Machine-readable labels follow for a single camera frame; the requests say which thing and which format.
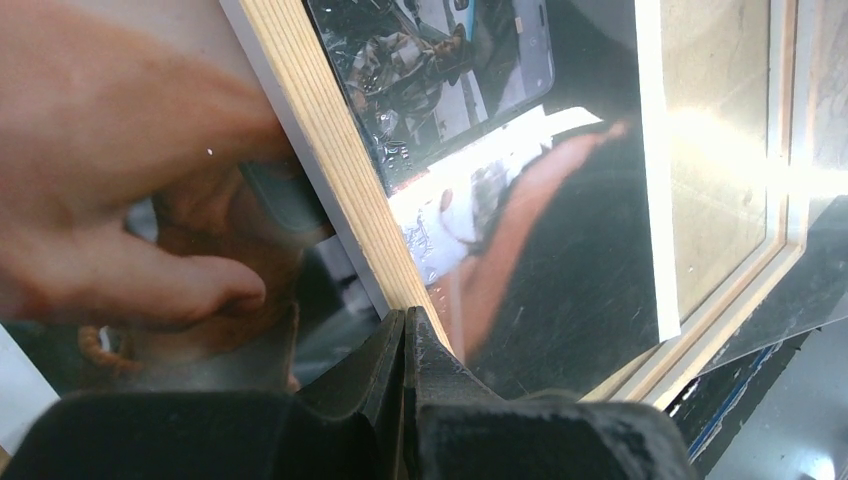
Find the white wooden picture frame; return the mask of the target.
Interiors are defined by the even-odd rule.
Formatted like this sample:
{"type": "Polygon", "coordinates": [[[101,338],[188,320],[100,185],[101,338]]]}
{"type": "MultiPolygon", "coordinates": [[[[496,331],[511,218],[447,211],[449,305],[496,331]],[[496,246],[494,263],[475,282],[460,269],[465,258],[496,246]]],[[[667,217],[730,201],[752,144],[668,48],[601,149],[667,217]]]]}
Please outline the white wooden picture frame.
{"type": "MultiPolygon", "coordinates": [[[[420,307],[440,343],[457,353],[420,280],[385,189],[300,1],[225,1],[230,22],[375,307],[420,307]]],[[[809,198],[767,183],[766,238],[686,318],[659,305],[664,339],[607,375],[589,401],[667,406],[718,354],[797,264],[808,243],[809,198]]]]}

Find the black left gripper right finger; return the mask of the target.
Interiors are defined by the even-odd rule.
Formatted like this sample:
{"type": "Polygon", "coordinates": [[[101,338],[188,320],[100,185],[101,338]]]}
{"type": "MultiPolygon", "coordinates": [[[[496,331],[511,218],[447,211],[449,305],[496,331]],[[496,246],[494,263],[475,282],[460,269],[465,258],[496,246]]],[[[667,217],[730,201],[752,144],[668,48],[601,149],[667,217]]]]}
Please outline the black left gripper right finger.
{"type": "Polygon", "coordinates": [[[439,340],[404,325],[404,457],[412,479],[695,479],[678,428],[640,403],[505,400],[439,340]]]}

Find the colour photo print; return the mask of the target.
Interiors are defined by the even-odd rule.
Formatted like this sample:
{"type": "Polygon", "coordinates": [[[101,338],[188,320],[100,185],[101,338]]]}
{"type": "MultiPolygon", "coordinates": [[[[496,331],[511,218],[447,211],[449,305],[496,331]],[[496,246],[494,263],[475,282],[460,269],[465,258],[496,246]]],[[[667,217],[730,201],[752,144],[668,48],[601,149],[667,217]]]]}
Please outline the colour photo print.
{"type": "Polygon", "coordinates": [[[340,239],[487,393],[677,336],[657,1],[5,1],[1,317],[86,393],[294,394],[340,239]]]}

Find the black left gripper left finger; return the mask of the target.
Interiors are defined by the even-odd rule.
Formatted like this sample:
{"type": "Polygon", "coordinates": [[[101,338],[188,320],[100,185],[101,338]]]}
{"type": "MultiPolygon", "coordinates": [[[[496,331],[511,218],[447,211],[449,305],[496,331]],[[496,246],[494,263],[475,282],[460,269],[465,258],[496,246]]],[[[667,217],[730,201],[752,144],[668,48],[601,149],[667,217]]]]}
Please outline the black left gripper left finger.
{"type": "Polygon", "coordinates": [[[7,479],[392,479],[404,312],[295,394],[69,397],[25,435],[7,479]]]}

